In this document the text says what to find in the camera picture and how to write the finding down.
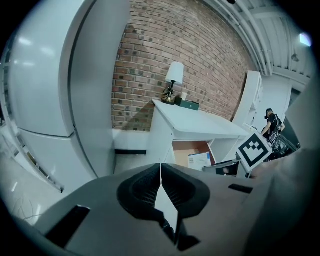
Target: person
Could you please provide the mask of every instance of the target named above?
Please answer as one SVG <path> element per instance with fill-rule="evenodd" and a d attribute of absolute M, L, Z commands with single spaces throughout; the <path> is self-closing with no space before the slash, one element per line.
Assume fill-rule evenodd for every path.
<path fill-rule="evenodd" d="M 269 141 L 271 135 L 277 131 L 277 128 L 282 132 L 286 126 L 281 122 L 278 115 L 275 114 L 271 108 L 268 108 L 265 111 L 265 115 L 266 116 L 264 118 L 267 119 L 267 125 L 263 128 L 261 135 Z"/>

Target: black baseboard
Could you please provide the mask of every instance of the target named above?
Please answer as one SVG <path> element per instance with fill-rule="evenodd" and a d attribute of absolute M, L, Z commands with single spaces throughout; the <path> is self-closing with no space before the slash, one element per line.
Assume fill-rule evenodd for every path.
<path fill-rule="evenodd" d="M 147 154 L 147 151 L 146 150 L 116 149 L 115 153 L 118 155 L 145 155 L 145 154 Z"/>

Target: white desk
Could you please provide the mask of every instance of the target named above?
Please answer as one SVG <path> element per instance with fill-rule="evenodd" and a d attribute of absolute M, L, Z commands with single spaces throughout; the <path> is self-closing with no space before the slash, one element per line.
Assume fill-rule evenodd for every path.
<path fill-rule="evenodd" d="M 244 129 L 220 116 L 158 100 L 153 103 L 155 111 L 145 157 L 148 164 L 179 164 L 176 158 L 181 158 L 180 153 L 185 150 L 189 155 L 195 149 L 199 153 L 210 151 L 216 163 L 231 160 L 236 157 L 235 146 L 248 135 Z"/>

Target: ceiling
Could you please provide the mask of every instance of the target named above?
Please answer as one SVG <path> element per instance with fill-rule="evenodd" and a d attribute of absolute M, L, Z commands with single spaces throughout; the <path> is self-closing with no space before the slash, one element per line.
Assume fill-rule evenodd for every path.
<path fill-rule="evenodd" d="M 303 31 L 276 1 L 204 1 L 238 32 L 263 75 L 280 75 L 303 85 L 309 82 L 317 67 L 312 50 L 300 43 Z"/>

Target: table lamp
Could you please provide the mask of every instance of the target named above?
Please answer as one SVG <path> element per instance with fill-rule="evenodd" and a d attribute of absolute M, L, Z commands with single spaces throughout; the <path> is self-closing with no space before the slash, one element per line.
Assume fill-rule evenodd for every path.
<path fill-rule="evenodd" d="M 166 74 L 165 81 L 171 83 L 171 86 L 164 89 L 162 102 L 174 105 L 175 102 L 172 100 L 172 94 L 174 92 L 174 84 L 181 86 L 184 78 L 184 65 L 180 62 L 172 62 L 168 73 Z"/>

